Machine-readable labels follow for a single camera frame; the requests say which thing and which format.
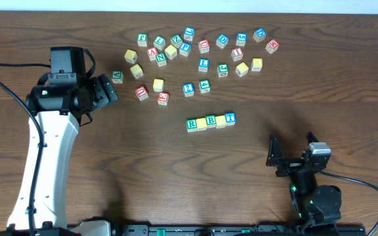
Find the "blue T block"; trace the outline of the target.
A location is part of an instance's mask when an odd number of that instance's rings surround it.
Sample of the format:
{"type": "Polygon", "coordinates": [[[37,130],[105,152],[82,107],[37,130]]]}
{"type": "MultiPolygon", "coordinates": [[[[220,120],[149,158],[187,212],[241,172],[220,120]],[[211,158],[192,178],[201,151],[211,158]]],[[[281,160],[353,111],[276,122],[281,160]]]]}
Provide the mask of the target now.
{"type": "Polygon", "coordinates": [[[234,112],[225,113],[224,116],[225,116],[227,126],[236,124],[237,119],[236,119],[236,114],[234,112]]]}

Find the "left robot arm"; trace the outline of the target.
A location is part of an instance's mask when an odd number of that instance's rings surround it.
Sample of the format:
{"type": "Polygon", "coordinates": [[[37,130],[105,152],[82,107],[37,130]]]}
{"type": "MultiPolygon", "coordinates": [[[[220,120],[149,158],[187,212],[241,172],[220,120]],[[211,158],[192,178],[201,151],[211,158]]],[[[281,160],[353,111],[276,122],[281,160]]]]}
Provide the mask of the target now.
{"type": "Polygon", "coordinates": [[[116,235],[111,220],[93,217],[69,226],[66,183],[82,116],[118,97],[106,74],[85,68],[91,53],[80,47],[51,48],[50,72],[18,103],[29,115],[30,141],[20,193],[0,235],[116,235]]]}

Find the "green B block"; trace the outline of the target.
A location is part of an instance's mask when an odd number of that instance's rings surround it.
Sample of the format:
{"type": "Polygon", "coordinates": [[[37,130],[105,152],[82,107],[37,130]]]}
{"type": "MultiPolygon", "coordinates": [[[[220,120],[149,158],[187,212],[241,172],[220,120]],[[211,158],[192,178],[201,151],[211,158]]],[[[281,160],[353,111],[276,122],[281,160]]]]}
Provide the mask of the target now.
{"type": "Polygon", "coordinates": [[[205,117],[207,128],[215,128],[217,125],[216,116],[215,115],[207,115],[205,117]]]}

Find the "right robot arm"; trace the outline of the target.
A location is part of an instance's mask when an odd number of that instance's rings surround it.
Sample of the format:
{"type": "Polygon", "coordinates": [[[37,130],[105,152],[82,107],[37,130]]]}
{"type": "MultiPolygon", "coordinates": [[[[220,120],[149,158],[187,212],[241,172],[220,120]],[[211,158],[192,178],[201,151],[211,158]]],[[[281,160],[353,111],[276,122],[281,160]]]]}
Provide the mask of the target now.
{"type": "Polygon", "coordinates": [[[316,173],[326,168],[331,149],[312,132],[306,135],[308,147],[300,157],[289,158],[275,136],[270,137],[266,166],[276,167],[277,177],[290,178],[289,192],[299,215],[297,233],[308,228],[334,224],[341,219],[341,190],[337,186],[318,185],[316,173]]]}

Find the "green R block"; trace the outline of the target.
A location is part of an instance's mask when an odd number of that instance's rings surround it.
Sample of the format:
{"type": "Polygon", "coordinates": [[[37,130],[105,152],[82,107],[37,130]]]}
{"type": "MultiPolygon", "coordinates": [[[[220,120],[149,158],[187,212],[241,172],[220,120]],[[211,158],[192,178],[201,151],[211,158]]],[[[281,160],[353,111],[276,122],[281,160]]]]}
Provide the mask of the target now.
{"type": "Polygon", "coordinates": [[[186,120],[186,128],[187,132],[196,132],[198,130],[198,126],[195,119],[187,119],[186,120]]]}

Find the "yellow O block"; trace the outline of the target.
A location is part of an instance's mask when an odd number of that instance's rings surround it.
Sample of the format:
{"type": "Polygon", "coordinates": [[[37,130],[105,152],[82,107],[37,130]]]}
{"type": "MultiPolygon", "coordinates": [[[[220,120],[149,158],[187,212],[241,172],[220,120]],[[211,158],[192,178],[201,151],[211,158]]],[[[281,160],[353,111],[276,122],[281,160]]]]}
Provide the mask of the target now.
{"type": "Polygon", "coordinates": [[[205,117],[196,119],[197,131],[203,131],[207,129],[207,121],[205,117]]]}

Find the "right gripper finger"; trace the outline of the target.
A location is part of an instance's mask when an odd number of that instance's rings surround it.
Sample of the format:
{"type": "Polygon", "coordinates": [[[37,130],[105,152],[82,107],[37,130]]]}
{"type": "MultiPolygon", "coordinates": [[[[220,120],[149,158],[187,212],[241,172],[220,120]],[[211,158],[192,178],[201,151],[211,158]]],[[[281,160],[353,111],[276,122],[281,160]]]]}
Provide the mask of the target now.
{"type": "Polygon", "coordinates": [[[318,143],[319,142],[319,140],[317,139],[317,137],[315,137],[315,135],[311,131],[309,131],[307,133],[306,138],[307,138],[308,145],[310,145],[311,143],[318,143]]]}
{"type": "Polygon", "coordinates": [[[276,167],[281,165],[284,159],[285,156],[278,139],[274,135],[271,135],[266,166],[276,167]]]}

